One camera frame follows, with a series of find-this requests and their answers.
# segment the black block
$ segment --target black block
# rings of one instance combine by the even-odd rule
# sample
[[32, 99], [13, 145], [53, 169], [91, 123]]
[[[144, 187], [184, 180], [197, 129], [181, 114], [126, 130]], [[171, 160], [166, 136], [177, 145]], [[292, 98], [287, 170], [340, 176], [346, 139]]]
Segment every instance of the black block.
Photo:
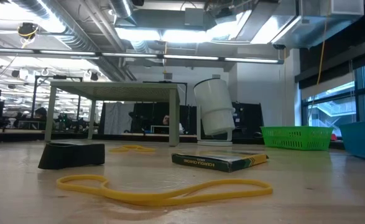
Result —
[[63, 169], [105, 163], [105, 145], [48, 143], [41, 155], [40, 169]]

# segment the fluorescent light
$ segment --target fluorescent light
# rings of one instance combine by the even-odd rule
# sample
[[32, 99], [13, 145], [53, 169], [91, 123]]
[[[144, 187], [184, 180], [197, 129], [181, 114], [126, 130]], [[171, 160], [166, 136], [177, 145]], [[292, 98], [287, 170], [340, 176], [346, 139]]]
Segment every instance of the fluorescent light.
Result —
[[191, 55], [164, 55], [164, 58], [173, 59], [195, 59], [195, 60], [218, 60], [218, 57], [191, 56]]
[[29, 105], [26, 105], [26, 104], [5, 104], [4, 106], [18, 106], [18, 107], [26, 107], [26, 108], [30, 108]]
[[2, 49], [2, 48], [0, 48], [0, 52], [5, 52], [5, 53], [34, 53], [33, 50], [28, 50], [28, 49]]
[[170, 43], [203, 43], [211, 40], [205, 31], [166, 30], [163, 40]]
[[261, 27], [256, 36], [250, 41], [250, 44], [268, 44], [278, 33], [279, 27], [276, 17], [272, 16]]
[[227, 37], [236, 29], [237, 24], [237, 21], [218, 24], [207, 30], [207, 36], [211, 37], [211, 39]]
[[68, 50], [41, 50], [43, 54], [60, 54], [60, 55], [95, 55], [95, 52], [74, 52]]
[[251, 12], [252, 12], [251, 10], [247, 10], [245, 12], [241, 12], [238, 15], [236, 15], [236, 20], [239, 22], [238, 22], [235, 30], [231, 33], [231, 35], [229, 35], [229, 40], [234, 39], [238, 36], [238, 34], [240, 33], [240, 30], [242, 30], [243, 26], [249, 19]]
[[116, 28], [116, 32], [120, 39], [130, 41], [142, 40], [160, 40], [160, 34], [157, 30], [152, 29], [124, 29]]
[[278, 63], [278, 60], [259, 58], [225, 58], [226, 62]]
[[284, 30], [282, 30], [272, 41], [271, 43], [275, 43], [277, 42], [280, 38], [282, 38], [291, 28], [293, 28], [293, 26], [298, 23], [301, 20], [301, 16], [297, 16], [297, 18], [295, 18], [293, 20], [293, 22], [291, 22]]
[[102, 53], [102, 55], [110, 57], [157, 58], [156, 54]]

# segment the rubber band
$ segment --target rubber band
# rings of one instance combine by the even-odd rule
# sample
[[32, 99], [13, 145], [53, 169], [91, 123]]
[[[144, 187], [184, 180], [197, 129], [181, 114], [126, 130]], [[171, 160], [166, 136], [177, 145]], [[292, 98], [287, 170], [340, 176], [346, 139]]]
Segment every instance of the rubber band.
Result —
[[154, 152], [154, 148], [138, 146], [138, 145], [124, 145], [119, 148], [114, 148], [109, 150], [109, 152], [128, 152], [130, 150], [134, 150], [137, 152]]
[[[97, 180], [101, 182], [99, 188], [89, 187], [78, 184], [67, 184], [66, 182], [72, 180]], [[75, 192], [81, 192], [92, 195], [104, 196], [107, 198], [115, 199], [121, 202], [130, 203], [133, 205], [143, 205], [143, 206], [171, 206], [171, 205], [184, 205], [188, 203], [196, 202], [209, 202], [212, 200], [222, 200], [228, 198], [239, 198], [239, 197], [253, 197], [260, 195], [271, 194], [273, 189], [267, 183], [259, 180], [248, 180], [248, 179], [223, 179], [223, 180], [212, 180], [198, 185], [193, 185], [180, 190], [172, 190], [159, 194], [139, 194], [122, 192], [118, 190], [112, 190], [107, 187], [109, 180], [102, 175], [70, 175], [62, 177], [57, 180], [57, 187], [63, 190], [71, 190]], [[242, 190], [235, 192], [223, 192], [216, 194], [203, 194], [179, 197], [181, 195], [189, 195], [190, 193], [202, 190], [208, 187], [223, 185], [223, 184], [246, 184], [255, 185], [262, 187], [260, 190]]]

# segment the table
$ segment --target table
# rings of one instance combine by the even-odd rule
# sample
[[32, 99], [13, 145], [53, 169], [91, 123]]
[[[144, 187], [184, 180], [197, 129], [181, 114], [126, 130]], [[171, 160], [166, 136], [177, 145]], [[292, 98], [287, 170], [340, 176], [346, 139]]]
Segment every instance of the table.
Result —
[[51, 141], [53, 112], [57, 89], [84, 96], [92, 101], [88, 139], [92, 139], [96, 101], [144, 101], [169, 102], [170, 135], [169, 145], [179, 144], [180, 99], [177, 84], [163, 83], [111, 83], [111, 82], [51, 82], [51, 92], [45, 141]]
[[[365, 160], [342, 150], [299, 151], [263, 145], [211, 148], [196, 143], [74, 139], [59, 143], [105, 144], [113, 149], [138, 144], [152, 153], [105, 151], [101, 166], [40, 170], [42, 141], [0, 143], [0, 223], [39, 224], [356, 224], [365, 223]], [[269, 160], [232, 173], [171, 162], [171, 153], [201, 151], [266, 153]], [[66, 175], [95, 174], [112, 189], [161, 193], [218, 179], [256, 179], [271, 184], [272, 195], [234, 198], [170, 207], [143, 207], [57, 188]], [[78, 181], [96, 187], [92, 181]], [[220, 185], [194, 195], [255, 189]]]

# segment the ventilation pipe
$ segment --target ventilation pipe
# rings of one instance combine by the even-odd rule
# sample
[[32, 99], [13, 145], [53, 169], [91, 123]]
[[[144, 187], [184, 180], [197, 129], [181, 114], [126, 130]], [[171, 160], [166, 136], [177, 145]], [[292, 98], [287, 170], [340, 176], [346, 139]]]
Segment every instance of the ventilation pipe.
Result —
[[133, 5], [130, 0], [109, 0], [109, 3], [115, 16], [126, 20], [132, 25], [137, 25], [132, 18]]
[[[13, 3], [26, 11], [34, 13], [41, 19], [52, 24], [59, 24], [65, 27], [63, 34], [70, 34], [57, 39], [69, 46], [72, 50], [98, 52], [99, 47], [87, 36], [77, 22], [69, 13], [58, 3], [53, 0], [13, 0]], [[99, 60], [88, 60], [99, 67], [111, 81], [121, 82], [126, 79], [125, 75], [115, 67], [108, 59], [100, 57]]]
[[141, 54], [149, 54], [150, 53], [149, 46], [147, 45], [146, 41], [143, 41], [143, 40], [131, 41], [131, 45], [132, 45], [132, 48], [134, 48], [134, 50], [137, 53], [141, 53]]

